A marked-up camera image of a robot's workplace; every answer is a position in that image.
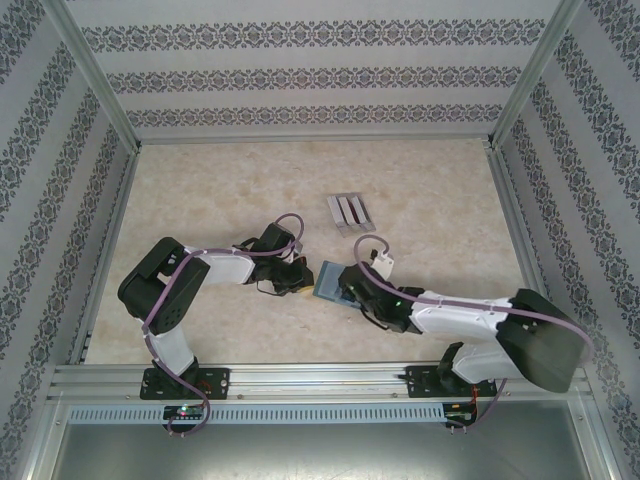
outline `connector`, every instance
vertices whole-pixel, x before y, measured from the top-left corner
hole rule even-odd
[[[391,254],[376,252],[375,257],[373,257],[372,260],[373,260],[373,263],[371,264],[371,268],[373,268],[376,272],[378,272],[384,280],[389,280],[389,277],[391,276],[391,271],[393,270],[393,262],[394,262]]]

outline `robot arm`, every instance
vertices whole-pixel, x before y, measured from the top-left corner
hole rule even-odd
[[[395,290],[387,281],[393,261],[375,250],[372,260],[372,265],[365,263],[364,268],[378,282]],[[416,298],[410,301],[376,285],[358,264],[345,268],[338,284],[343,297],[359,302],[365,317],[380,328],[472,338],[473,343],[452,344],[445,353],[447,360],[444,362],[443,358],[441,363],[440,381],[451,389],[493,378],[524,377],[545,390],[563,393],[569,388],[585,346],[580,336],[557,324],[492,311],[494,307],[508,307],[573,324],[532,290],[521,289],[513,298],[476,300],[445,297],[418,287],[398,288],[398,292]],[[421,299],[430,304],[420,303]],[[489,310],[451,306],[451,301],[481,308],[489,306]]]
[[[252,256],[295,245],[282,256]],[[197,255],[178,274],[168,296],[149,324],[147,340],[155,353],[154,365],[164,365],[186,383],[195,385],[198,361],[189,348],[180,326],[198,290],[203,285],[220,283],[252,284],[270,281],[283,296],[314,283],[306,258],[298,253],[294,235],[277,223],[271,223],[260,238],[251,238],[233,247],[235,252],[213,251]],[[171,237],[160,240],[142,261],[127,275],[118,289],[118,298],[127,311],[142,324],[166,287],[162,277],[172,277],[184,258],[196,251]],[[160,375],[165,375],[158,368]],[[166,376],[168,389],[185,395],[189,392]]]

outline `wire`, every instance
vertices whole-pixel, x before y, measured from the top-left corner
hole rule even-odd
[[[191,392],[195,393],[198,397],[200,397],[202,399],[202,404],[206,410],[205,415],[202,417],[202,421],[187,432],[178,433],[173,431],[171,429],[171,425],[173,424],[173,421],[177,417],[171,417],[169,419],[169,422],[167,423],[167,430],[169,431],[169,435],[171,436],[179,435],[180,437],[184,438],[188,435],[193,435],[198,430],[201,430],[202,428],[204,428],[204,426],[209,421],[209,417],[211,416],[211,403],[209,402],[209,399],[207,398],[207,395],[205,393],[203,393],[201,390],[197,389],[190,383],[185,382],[182,378],[180,378],[179,375],[176,375],[175,373],[173,373],[173,371],[171,371],[171,369],[167,367],[167,365],[165,365],[162,360],[160,360],[160,357],[158,356],[158,352],[156,352],[155,348],[153,348],[153,344],[151,343],[151,338],[149,337],[150,335],[149,326],[151,325],[151,322],[153,321],[155,316],[158,314],[158,311],[160,310],[160,308],[162,307],[162,304],[164,303],[165,299],[169,295],[169,292],[173,288],[173,285],[176,283],[178,276],[180,275],[182,270],[184,270],[184,267],[186,267],[187,263],[189,263],[192,258],[197,257],[199,255],[206,255],[209,253],[226,253],[230,255],[241,255],[241,256],[248,256],[248,257],[268,257],[272,255],[280,255],[282,252],[295,247],[300,242],[300,239],[302,238],[302,234],[304,233],[304,220],[302,220],[302,217],[297,213],[285,213],[284,215],[280,215],[274,223],[279,225],[282,220],[289,217],[296,218],[298,222],[300,222],[300,232],[298,233],[298,236],[291,243],[287,244],[282,248],[279,248],[278,250],[274,250],[271,252],[245,252],[237,249],[230,250],[227,248],[207,248],[203,250],[195,250],[190,254],[188,254],[186,257],[182,259],[178,267],[175,269],[175,271],[171,275],[171,278],[167,282],[167,285],[164,287],[164,290],[162,290],[162,293],[158,297],[158,300],[156,300],[156,303],[153,305],[153,308],[149,312],[149,315],[147,315],[147,318],[142,323],[141,329],[142,329],[142,335],[144,336],[144,343],[147,345],[147,348],[149,349],[149,352],[151,353],[153,360],[156,362],[156,365],[158,365],[160,369],[162,369],[167,375],[169,375],[171,379],[173,379],[174,381],[176,381],[177,383],[179,383],[180,385],[182,385],[183,387],[185,387],[186,389],[190,390]]]
[[[272,293],[272,292],[267,292],[266,290],[260,290],[260,287],[258,286],[259,284],[260,282],[256,282],[256,290],[258,290],[260,293],[265,293],[272,297],[284,297],[287,293],[289,293],[289,290],[285,290],[282,293]]]
[[[471,415],[478,413],[478,387],[477,385],[471,385],[471,393],[473,397],[471,398],[471,405],[473,405],[473,412]]]
[[[362,243],[362,241],[366,239],[373,239],[373,240],[378,240],[379,242],[382,242],[385,246],[385,250],[383,252],[385,254],[389,253],[389,249],[390,249],[389,243],[385,239],[378,237],[377,235],[366,234],[358,238],[358,240],[356,240],[356,243],[353,246],[353,254],[356,258],[356,263],[360,267],[360,270],[362,270],[362,273],[364,274],[364,276],[367,277],[371,282],[373,282],[374,285],[382,288],[383,290],[389,293],[393,293],[394,295],[400,298],[403,298],[405,300],[409,300],[411,302],[424,303],[427,305],[448,305],[450,307],[471,308],[474,310],[507,313],[507,314],[513,314],[513,315],[520,315],[522,317],[533,318],[534,320],[542,320],[544,322],[553,323],[555,325],[559,325],[568,330],[571,330],[573,333],[575,333],[580,338],[582,338],[582,340],[584,340],[585,344],[588,347],[588,350],[587,350],[587,355],[584,357],[582,361],[583,364],[588,363],[593,358],[593,354],[595,352],[595,346],[591,338],[589,338],[589,336],[580,327],[578,327],[577,325],[574,325],[573,323],[567,322],[566,320],[552,317],[550,315],[545,315],[543,313],[520,310],[518,308],[500,307],[497,305],[482,305],[478,303],[461,302],[459,300],[433,300],[430,298],[414,297],[413,295],[407,295],[406,293],[396,290],[393,287],[385,285],[384,283],[379,281],[376,277],[374,277],[371,273],[367,271],[367,269],[365,268],[364,262],[360,259],[358,248],[360,247],[360,244]]]
[[[362,313],[362,315],[364,316],[364,318],[366,318],[367,320],[369,320],[371,323],[373,323],[376,327],[381,328],[382,330],[389,330],[389,327],[386,325],[383,325],[382,323],[378,322],[377,320],[374,320],[373,318],[371,318],[369,315],[367,315],[367,311],[364,309],[364,307],[360,307],[360,313]]]
[[[213,388],[211,387],[211,384],[209,382],[205,382],[204,380],[200,380],[198,383],[196,383],[196,387],[198,385],[202,384],[205,388],[208,389],[209,392],[213,391]]]
[[[473,422],[471,425],[467,426],[463,423],[460,423],[456,420],[450,420],[447,419],[447,423],[451,423],[453,425],[455,425],[456,427],[460,428],[461,430],[459,431],[463,431],[464,433],[467,433],[469,430],[473,430],[474,428],[476,428],[480,423],[484,422],[486,420],[486,418],[489,416],[489,414],[491,413],[491,411],[496,407],[497,403],[498,403],[498,399],[500,398],[500,395],[502,395],[502,391],[504,390],[504,386],[507,384],[507,379],[503,378],[502,379],[502,383],[500,384],[500,386],[498,387],[498,391],[496,392],[495,397],[493,397],[493,399],[491,400],[491,402],[489,403],[489,405],[487,406],[487,408],[485,409],[485,411],[482,413],[482,415],[480,415],[475,422]]]

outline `aluminum frame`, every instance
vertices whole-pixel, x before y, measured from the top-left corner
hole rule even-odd
[[[408,365],[436,362],[356,364],[204,365],[231,370],[229,397],[220,404],[376,404],[415,402],[397,378]],[[139,397],[142,365],[58,366],[36,430],[22,480],[49,480],[62,446],[74,405],[179,404],[180,400],[145,401]],[[421,399],[426,403],[468,401],[461,398]],[[566,401],[592,479],[621,478],[583,369],[578,369],[566,394],[544,391],[524,379],[507,383],[499,402]]]
[[[564,32],[576,16],[582,0],[560,0],[553,16],[542,33],[542,37],[520,75],[513,92],[502,109],[502,113],[491,132],[493,145],[502,145],[511,127],[520,115],[529,95],[540,79],[542,72],[553,56]]]
[[[67,2],[65,0],[43,0],[42,6],[64,40],[65,45],[71,51],[82,75],[96,94],[100,105],[126,145],[127,150],[130,153],[137,151],[140,146],[140,140],[133,125],[111,88],[107,76],[93,55],[80,27],[73,19]]]
[[[125,183],[116,200],[113,221],[111,222],[111,226],[107,232],[107,239],[105,242],[106,248],[98,260],[96,281],[89,294],[89,300],[87,302],[88,308],[85,309],[86,313],[78,328],[77,341],[73,346],[71,356],[69,357],[69,363],[71,364],[79,364],[83,361],[83,353],[87,348],[87,335],[90,334],[93,326],[95,325],[96,318],[98,318],[102,294],[104,292],[105,285],[107,284],[107,276],[116,250],[120,227],[122,227],[122,220],[124,219],[124,213],[127,208],[127,203],[129,202],[129,195],[131,194],[131,187],[133,186],[133,180],[135,179],[139,159],[140,152],[136,148],[130,154],[129,165],[127,166],[127,172],[125,173]]]
[[[502,153],[499,148],[494,149],[490,143],[486,143],[484,147],[525,286],[546,296],[540,267],[536,261],[531,239],[518,206],[515,190],[507,173]]]

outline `patterned wallpaper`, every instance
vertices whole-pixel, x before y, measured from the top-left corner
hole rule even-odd
[[[503,145],[547,291],[595,342],[622,478],[640,478],[639,39],[640,2],[585,1]]]
[[[144,140],[488,134],[558,0],[75,0]]]
[[[69,360],[129,153],[37,0],[0,0],[0,479]]]

